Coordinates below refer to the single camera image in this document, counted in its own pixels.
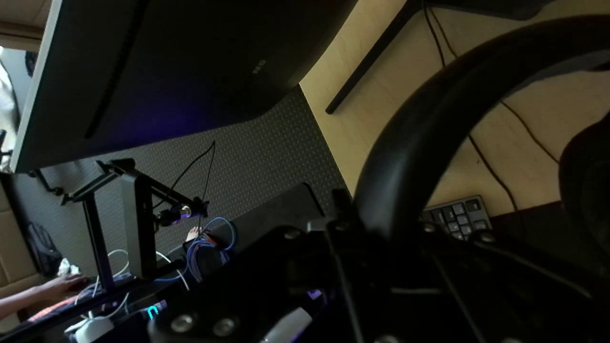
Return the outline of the person's hand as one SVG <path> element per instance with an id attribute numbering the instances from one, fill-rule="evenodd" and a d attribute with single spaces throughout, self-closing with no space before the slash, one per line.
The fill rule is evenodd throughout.
<path id="1" fill-rule="evenodd" d="M 35 302 L 37 304 L 54 304 L 66 296 L 71 296 L 85 289 L 92 281 L 90 275 L 85 274 L 71 274 L 71 275 L 58 275 L 35 287 Z"/>

